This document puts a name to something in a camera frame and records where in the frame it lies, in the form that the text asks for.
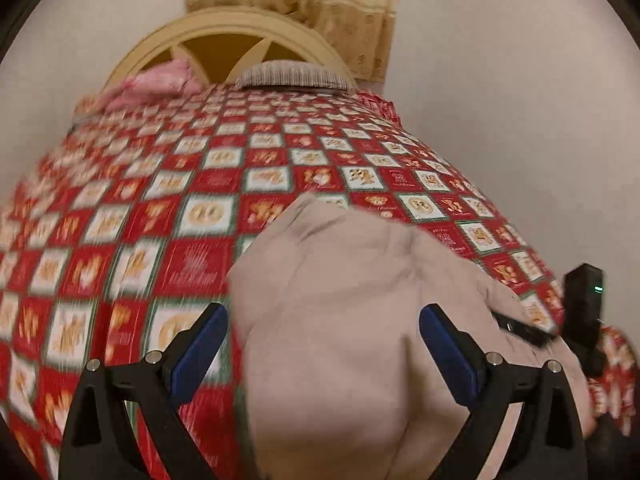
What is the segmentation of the beige window curtain right panel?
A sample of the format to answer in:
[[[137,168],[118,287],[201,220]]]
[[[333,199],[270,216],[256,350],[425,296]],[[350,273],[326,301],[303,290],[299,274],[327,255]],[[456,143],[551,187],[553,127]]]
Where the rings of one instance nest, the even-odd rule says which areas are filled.
[[[385,80],[399,0],[300,0],[304,23],[340,55],[352,76]]]

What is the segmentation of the cream wooden headboard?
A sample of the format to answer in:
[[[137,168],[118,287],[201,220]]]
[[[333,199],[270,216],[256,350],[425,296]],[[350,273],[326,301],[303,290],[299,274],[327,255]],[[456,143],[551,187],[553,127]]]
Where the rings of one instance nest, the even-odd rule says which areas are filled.
[[[352,73],[318,32],[292,18],[244,6],[217,6],[186,14],[144,37],[116,65],[111,87],[142,70],[186,60],[202,84],[232,84],[265,61],[291,60],[326,66],[350,84]]]

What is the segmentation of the pink folded blanket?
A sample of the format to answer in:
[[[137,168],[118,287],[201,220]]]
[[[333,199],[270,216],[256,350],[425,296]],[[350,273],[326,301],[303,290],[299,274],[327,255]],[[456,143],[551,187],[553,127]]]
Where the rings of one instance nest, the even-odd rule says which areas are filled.
[[[114,112],[123,108],[153,105],[166,99],[186,99],[204,90],[186,60],[172,60],[127,77],[96,97],[96,109]]]

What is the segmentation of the striped pillow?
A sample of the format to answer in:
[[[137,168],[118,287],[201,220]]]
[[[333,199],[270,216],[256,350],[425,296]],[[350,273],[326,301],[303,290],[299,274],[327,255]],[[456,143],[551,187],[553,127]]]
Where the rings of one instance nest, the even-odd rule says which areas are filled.
[[[235,87],[355,91],[353,84],[326,66],[288,60],[262,62],[244,70],[235,81]]]

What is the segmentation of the red patterned cloth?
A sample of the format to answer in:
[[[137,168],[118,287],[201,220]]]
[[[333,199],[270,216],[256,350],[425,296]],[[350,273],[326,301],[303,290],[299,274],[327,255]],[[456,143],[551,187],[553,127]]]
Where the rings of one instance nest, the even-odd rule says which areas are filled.
[[[397,113],[395,104],[387,101],[376,93],[369,90],[360,90],[355,98],[365,107],[370,108],[389,122],[401,127],[401,119]]]

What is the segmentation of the red patchwork teddy bedspread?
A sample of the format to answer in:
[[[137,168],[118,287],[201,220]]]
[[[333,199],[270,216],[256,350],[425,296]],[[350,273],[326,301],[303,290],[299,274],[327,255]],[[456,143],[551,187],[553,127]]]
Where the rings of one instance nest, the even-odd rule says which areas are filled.
[[[216,87],[77,127],[1,218],[1,413],[39,479],[81,365],[163,349],[299,194],[414,224],[558,327],[559,282],[497,208],[354,96]]]

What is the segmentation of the beige quilted puffer jacket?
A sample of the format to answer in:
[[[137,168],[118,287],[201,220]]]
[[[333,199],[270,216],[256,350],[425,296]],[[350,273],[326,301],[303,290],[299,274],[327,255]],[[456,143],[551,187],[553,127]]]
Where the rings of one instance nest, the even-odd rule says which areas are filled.
[[[564,367],[582,430],[587,381],[564,341],[538,349],[502,330],[518,296],[431,234],[304,194],[232,266],[233,324],[257,469],[266,479],[425,479],[468,411],[419,333],[439,304],[514,364]]]

